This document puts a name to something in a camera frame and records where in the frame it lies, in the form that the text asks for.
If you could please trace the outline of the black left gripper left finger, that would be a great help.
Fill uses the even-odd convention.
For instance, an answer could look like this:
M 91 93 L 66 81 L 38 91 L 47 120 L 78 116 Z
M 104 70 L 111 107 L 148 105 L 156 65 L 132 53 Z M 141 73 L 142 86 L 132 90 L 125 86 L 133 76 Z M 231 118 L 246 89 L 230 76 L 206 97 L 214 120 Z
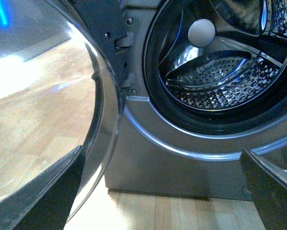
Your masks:
M 62 230 L 80 187 L 85 154 L 77 146 L 0 201 L 0 230 Z

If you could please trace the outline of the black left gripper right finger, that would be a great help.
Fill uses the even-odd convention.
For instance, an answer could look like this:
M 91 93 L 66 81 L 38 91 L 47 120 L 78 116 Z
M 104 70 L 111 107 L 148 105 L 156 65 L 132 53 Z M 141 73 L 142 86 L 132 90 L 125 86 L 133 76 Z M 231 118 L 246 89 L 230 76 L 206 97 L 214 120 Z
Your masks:
M 287 230 L 287 170 L 250 149 L 243 149 L 240 164 L 265 228 Z

